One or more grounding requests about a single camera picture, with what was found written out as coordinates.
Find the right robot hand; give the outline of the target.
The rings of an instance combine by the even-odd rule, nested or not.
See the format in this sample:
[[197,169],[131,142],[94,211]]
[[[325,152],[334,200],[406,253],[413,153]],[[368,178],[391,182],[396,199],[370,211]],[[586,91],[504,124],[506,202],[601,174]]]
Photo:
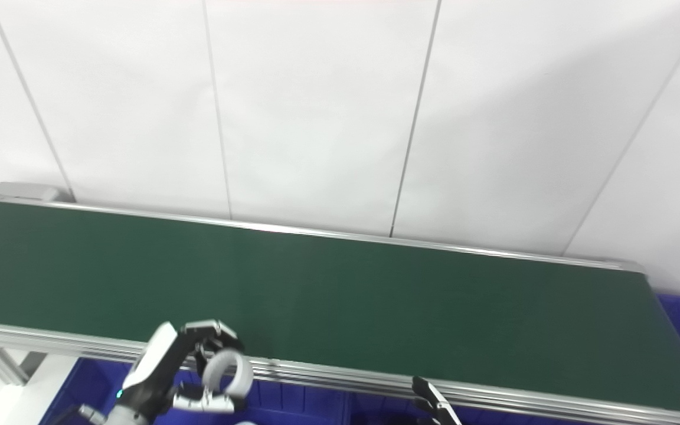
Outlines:
[[415,395],[414,406],[429,415],[419,418],[418,424],[462,424],[451,404],[431,382],[413,376],[412,390]]

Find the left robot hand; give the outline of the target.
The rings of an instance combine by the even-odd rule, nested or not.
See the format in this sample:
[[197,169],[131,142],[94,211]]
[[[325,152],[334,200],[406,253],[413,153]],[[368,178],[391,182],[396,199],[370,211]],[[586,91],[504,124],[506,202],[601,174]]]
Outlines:
[[[237,334],[219,320],[175,328],[165,321],[154,331],[122,383],[107,424],[152,424],[170,409],[234,414],[247,406],[253,366]],[[184,361],[194,356],[201,384],[174,384]]]

